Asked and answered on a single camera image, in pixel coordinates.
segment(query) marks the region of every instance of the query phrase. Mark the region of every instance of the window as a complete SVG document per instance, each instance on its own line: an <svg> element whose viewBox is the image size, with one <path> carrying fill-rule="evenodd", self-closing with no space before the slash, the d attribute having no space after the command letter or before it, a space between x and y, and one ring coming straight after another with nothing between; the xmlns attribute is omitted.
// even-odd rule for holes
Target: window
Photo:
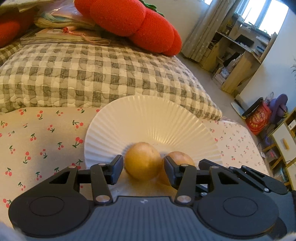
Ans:
<svg viewBox="0 0 296 241"><path fill-rule="evenodd" d="M245 23L251 23L255 25L266 0L250 0L242 17Z"/></svg>
<svg viewBox="0 0 296 241"><path fill-rule="evenodd" d="M212 2L212 0L205 0L205 3L206 3L207 5L210 5L211 2Z"/></svg>
<svg viewBox="0 0 296 241"><path fill-rule="evenodd" d="M259 29L266 31L269 35L279 33L289 8L276 0L271 0L269 8L260 24Z"/></svg>
<svg viewBox="0 0 296 241"><path fill-rule="evenodd" d="M279 33L288 7L278 0L245 0L238 13L242 14L245 23L251 23L260 30L272 35Z"/></svg>

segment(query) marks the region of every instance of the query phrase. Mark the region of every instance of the white wall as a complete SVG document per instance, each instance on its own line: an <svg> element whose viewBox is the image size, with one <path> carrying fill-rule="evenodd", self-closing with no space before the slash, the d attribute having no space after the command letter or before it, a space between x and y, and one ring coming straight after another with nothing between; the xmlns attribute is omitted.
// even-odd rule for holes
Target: white wall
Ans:
<svg viewBox="0 0 296 241"><path fill-rule="evenodd" d="M182 43L191 34L199 17L209 6L199 0L145 0L145 2L157 7L157 11L161 12L178 31Z"/></svg>
<svg viewBox="0 0 296 241"><path fill-rule="evenodd" d="M258 98L265 98L272 91L274 97L284 93L288 96L287 107L296 106L296 81L292 65L296 64L296 15L289 10L279 35L267 57L247 86L240 93L250 107Z"/></svg>

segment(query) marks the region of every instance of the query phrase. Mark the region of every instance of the bed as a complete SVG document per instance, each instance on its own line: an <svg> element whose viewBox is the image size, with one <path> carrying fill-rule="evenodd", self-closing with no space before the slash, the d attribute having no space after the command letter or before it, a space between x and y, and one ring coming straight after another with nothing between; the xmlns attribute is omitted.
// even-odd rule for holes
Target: bed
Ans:
<svg viewBox="0 0 296 241"><path fill-rule="evenodd" d="M18 48L15 53L6 51L0 57L7 59L0 67L2 113L24 107L104 107L123 96L153 95L199 118L219 120L222 116L177 57L144 52L122 38L112 39L110 46L12 46Z"/></svg>
<svg viewBox="0 0 296 241"><path fill-rule="evenodd" d="M113 43L16 42L0 50L0 219L8 226L14 198L69 165L85 168L91 120L127 95L159 96L183 106L204 119L224 166L245 164L268 174L248 130L218 121L222 112L178 58Z"/></svg>

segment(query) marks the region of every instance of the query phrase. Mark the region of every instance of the yellow potato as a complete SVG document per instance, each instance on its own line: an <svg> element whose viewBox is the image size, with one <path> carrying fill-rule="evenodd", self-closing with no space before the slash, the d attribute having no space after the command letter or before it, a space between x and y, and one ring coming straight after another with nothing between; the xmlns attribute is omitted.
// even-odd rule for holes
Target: yellow potato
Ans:
<svg viewBox="0 0 296 241"><path fill-rule="evenodd" d="M126 152L124 166L129 175L138 180L150 180L161 169L162 160L159 152L146 142L132 145Z"/></svg>
<svg viewBox="0 0 296 241"><path fill-rule="evenodd" d="M167 156L170 156L177 165L189 164L189 165L195 166L192 158L188 156L186 153L183 153L181 151L170 152L169 154L167 154ZM163 161L162 167L159 173L159 181L165 185L170 185L170 181L168 180L168 176L166 175L166 172L165 172L164 158L162 161Z"/></svg>

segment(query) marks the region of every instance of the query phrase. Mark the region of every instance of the checkered blanket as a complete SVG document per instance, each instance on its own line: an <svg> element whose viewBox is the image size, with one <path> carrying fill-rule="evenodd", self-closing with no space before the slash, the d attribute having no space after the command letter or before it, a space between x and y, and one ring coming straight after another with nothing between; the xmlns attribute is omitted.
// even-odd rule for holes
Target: checkered blanket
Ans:
<svg viewBox="0 0 296 241"><path fill-rule="evenodd" d="M6 60L9 59L18 49L21 48L20 41L15 41L10 45L0 48L0 66L2 66Z"/></svg>
<svg viewBox="0 0 296 241"><path fill-rule="evenodd" d="M25 45L0 67L0 112L24 107L104 107L128 95L171 100L199 118L222 112L179 61L135 47Z"/></svg>

